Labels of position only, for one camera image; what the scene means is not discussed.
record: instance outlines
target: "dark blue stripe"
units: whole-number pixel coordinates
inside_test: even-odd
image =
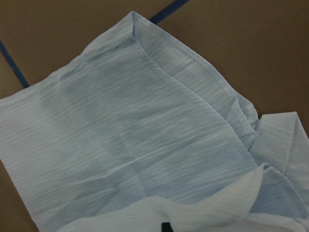
[[[163,19],[165,19],[167,16],[169,16],[171,13],[176,11],[178,8],[186,4],[188,1],[189,0],[175,0],[173,3],[171,3],[166,8],[164,8],[162,11],[160,11],[155,16],[153,16],[151,19],[149,19],[149,21],[154,24],[158,24]]]
[[[28,88],[29,84],[28,84],[27,80],[22,75],[21,71],[19,70],[19,68],[15,64],[14,60],[12,59],[12,57],[9,55],[8,51],[4,47],[3,43],[1,42],[1,40],[0,40],[0,51],[3,54],[4,58],[6,59],[6,62],[8,62],[9,66],[11,67],[13,72],[15,73],[15,75],[16,75],[17,79],[19,80],[19,82],[21,83],[21,85],[24,88]]]

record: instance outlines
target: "light blue cloth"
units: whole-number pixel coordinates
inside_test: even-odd
[[[211,64],[132,12],[0,100],[0,158],[38,228],[55,231],[149,196],[189,204],[213,195],[257,167],[248,149],[258,153],[258,124]],[[264,176],[253,211],[308,215],[294,182],[275,169]],[[287,197],[270,207],[264,190],[278,179],[271,194]]]

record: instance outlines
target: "brown floor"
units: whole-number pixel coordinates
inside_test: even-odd
[[[0,39],[33,85],[129,11],[150,18],[173,0],[0,2]],[[297,111],[309,132],[309,1],[191,0],[159,26],[210,61],[259,115]],[[0,98],[21,90],[0,56]],[[0,163],[0,231],[35,231]]]

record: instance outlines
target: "crumpled cloth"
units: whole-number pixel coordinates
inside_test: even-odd
[[[261,183],[251,183],[257,191],[240,184],[252,200],[233,206],[235,220],[308,223],[309,141],[297,114],[259,120],[209,62],[135,12],[45,80],[0,100],[0,125],[0,158],[41,231],[81,221],[98,224],[77,231],[105,230],[99,221],[113,212],[149,217],[164,203],[171,218],[178,209],[209,215],[194,207],[265,162]],[[234,196],[222,197],[228,205]]]

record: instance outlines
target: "blue line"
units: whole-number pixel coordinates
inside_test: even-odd
[[[153,16],[149,21],[151,21],[154,24],[158,24],[163,19],[165,19],[167,16],[169,16],[171,13],[176,11],[178,8],[185,5],[189,0],[175,0],[170,5],[168,5],[166,8],[164,8],[162,11],[157,13],[155,16]]]
[[[11,67],[13,72],[15,73],[15,75],[16,75],[17,79],[19,80],[19,82],[21,83],[21,85],[24,88],[28,88],[30,85],[28,84],[28,82],[24,78],[24,76],[22,75],[21,71],[19,70],[18,66],[15,64],[12,57],[9,55],[8,51],[4,47],[4,44],[2,43],[1,40],[0,40],[0,51],[3,54],[4,58],[6,59],[6,62],[8,62],[9,66]]]

